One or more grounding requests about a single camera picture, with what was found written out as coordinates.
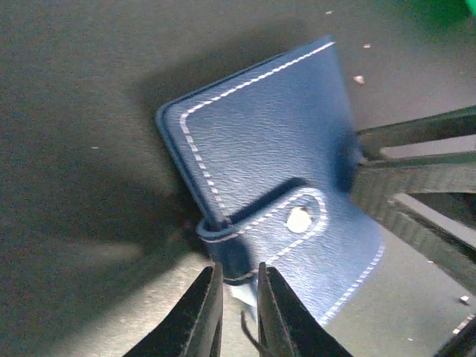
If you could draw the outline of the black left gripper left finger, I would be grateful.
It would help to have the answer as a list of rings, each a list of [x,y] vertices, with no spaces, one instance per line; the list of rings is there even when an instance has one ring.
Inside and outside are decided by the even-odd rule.
[[[205,267],[165,319],[125,357],[219,356],[223,275],[219,263]]]

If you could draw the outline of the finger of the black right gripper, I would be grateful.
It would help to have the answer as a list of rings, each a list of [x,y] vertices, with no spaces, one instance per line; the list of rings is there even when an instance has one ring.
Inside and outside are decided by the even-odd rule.
[[[475,227],[475,154],[430,155],[360,164],[352,200],[403,242],[475,292],[475,245],[405,204],[408,196]]]
[[[475,134],[475,107],[426,118],[365,129],[358,133],[364,147],[380,149]]]

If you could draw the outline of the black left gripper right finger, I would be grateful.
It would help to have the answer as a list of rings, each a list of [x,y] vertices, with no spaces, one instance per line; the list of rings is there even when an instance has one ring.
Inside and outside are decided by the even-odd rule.
[[[311,316],[274,267],[261,263],[258,272],[257,320],[261,356],[349,356]]]

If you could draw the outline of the blue leather card holder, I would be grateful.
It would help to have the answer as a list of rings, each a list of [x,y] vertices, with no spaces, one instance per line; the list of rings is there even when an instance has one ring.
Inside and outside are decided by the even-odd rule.
[[[256,305],[265,263],[328,324],[384,252],[350,198],[361,150],[333,39],[174,100],[155,122],[233,296]]]

